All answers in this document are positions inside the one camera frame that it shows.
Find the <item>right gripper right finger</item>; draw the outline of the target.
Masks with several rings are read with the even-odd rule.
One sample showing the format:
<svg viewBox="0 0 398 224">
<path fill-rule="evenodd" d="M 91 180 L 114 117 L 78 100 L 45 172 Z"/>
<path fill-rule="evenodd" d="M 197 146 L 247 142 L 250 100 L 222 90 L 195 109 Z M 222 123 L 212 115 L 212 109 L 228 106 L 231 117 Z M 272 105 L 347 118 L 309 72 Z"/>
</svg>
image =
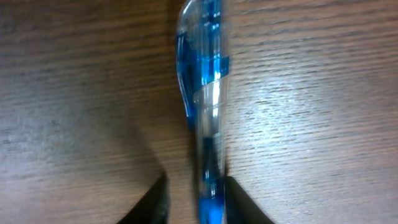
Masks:
<svg viewBox="0 0 398 224">
<path fill-rule="evenodd" d="M 227 224 L 274 224 L 231 176 L 225 178 Z"/>
</svg>

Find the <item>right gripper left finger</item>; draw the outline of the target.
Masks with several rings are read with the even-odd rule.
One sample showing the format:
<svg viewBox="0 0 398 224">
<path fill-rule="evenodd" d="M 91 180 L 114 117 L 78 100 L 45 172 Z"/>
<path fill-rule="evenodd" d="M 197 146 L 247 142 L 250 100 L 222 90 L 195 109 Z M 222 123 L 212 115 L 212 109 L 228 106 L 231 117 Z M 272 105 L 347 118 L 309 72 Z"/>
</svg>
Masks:
<svg viewBox="0 0 398 224">
<path fill-rule="evenodd" d="M 118 224 L 168 224 L 169 185 L 162 174 Z"/>
</svg>

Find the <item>blue ballpoint pen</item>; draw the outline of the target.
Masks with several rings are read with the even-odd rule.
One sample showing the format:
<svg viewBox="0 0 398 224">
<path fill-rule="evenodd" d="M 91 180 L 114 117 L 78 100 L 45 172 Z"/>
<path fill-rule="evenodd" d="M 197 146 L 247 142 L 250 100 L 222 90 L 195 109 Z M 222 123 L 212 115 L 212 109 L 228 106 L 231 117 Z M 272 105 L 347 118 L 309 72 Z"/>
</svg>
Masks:
<svg viewBox="0 0 398 224">
<path fill-rule="evenodd" d="M 177 79 L 188 125 L 195 132 L 201 224 L 226 221 L 224 130 L 230 70 L 228 16 L 227 1 L 188 0 L 177 22 Z"/>
</svg>

